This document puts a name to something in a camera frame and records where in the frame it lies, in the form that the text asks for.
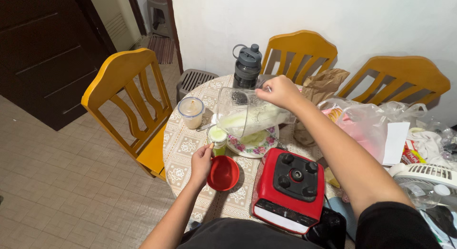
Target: red blender base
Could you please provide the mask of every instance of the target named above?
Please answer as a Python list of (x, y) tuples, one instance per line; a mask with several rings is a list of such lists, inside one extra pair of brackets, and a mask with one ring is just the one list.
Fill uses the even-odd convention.
[(323, 167), (305, 157), (271, 148), (262, 158), (252, 193), (252, 215), (297, 234), (319, 222)]

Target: white floral tablecloth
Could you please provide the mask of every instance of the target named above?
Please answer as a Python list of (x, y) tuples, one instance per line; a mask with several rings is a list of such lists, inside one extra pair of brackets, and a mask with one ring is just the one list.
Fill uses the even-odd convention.
[[(221, 87), (231, 87), (233, 75), (223, 76), (203, 83), (192, 90), (186, 97), (197, 97), (203, 101), (206, 111), (202, 125), (211, 122), (216, 112), (218, 95)], [(288, 150), (311, 160), (322, 157), (317, 147), (303, 147), (293, 138), (294, 125), (280, 129), (279, 140), (287, 145)], [(191, 176), (191, 156), (207, 143), (206, 131), (197, 132), (184, 125), (177, 107), (171, 114), (164, 132), (163, 160), (168, 184), (175, 196), (182, 191)], [(191, 218), (202, 222), (217, 217), (253, 219), (249, 215), (255, 175), (260, 159), (248, 159), (227, 149), (226, 155), (232, 157), (239, 166), (239, 181), (230, 191), (219, 192), (206, 185), (198, 195)]]

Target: hand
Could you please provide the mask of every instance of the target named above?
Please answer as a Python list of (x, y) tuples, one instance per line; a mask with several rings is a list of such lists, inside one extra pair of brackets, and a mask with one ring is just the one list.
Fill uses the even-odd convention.
[(271, 92), (257, 88), (255, 94), (262, 100), (272, 103), (278, 107), (292, 111), (291, 107), (299, 100), (306, 99), (288, 77), (281, 75), (267, 80), (263, 87), (269, 86)]
[(213, 150), (209, 146), (210, 144), (198, 148), (192, 155), (192, 174), (189, 182), (195, 182), (200, 186), (200, 189), (206, 184), (206, 178), (211, 169), (211, 156), (214, 156)]

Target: black shirt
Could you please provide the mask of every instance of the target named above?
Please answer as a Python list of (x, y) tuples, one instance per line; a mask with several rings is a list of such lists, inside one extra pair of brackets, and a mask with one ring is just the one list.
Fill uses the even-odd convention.
[[(178, 248), (321, 247), (250, 220), (218, 218), (186, 233)], [(419, 212), (401, 203), (379, 202), (365, 209), (360, 215), (356, 248), (440, 249), (441, 246)]]

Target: plastic stool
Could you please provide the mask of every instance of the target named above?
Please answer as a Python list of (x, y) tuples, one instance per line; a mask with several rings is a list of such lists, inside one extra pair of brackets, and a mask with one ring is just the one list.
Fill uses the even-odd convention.
[(178, 84), (176, 85), (176, 103), (183, 99), (186, 94), (191, 92), (194, 88), (200, 86), (208, 80), (215, 79), (216, 77), (219, 77), (219, 75), (207, 71), (200, 71), (196, 69), (188, 69), (184, 71)]
[[(171, 22), (170, 22), (170, 16), (168, 13), (168, 3), (167, 0), (147, 0), (147, 7), (148, 7), (148, 12), (149, 12), (149, 26), (151, 27), (151, 33), (153, 34), (159, 34), (161, 36), (166, 36), (173, 39), (173, 31), (171, 29)], [(154, 9), (154, 16), (151, 14), (151, 9)], [(154, 21), (153, 18), (156, 19), (158, 18), (157, 10), (160, 9), (164, 13), (164, 18), (165, 18), (165, 25), (167, 25), (167, 30), (168, 32), (164, 31), (159, 31), (154, 29)]]

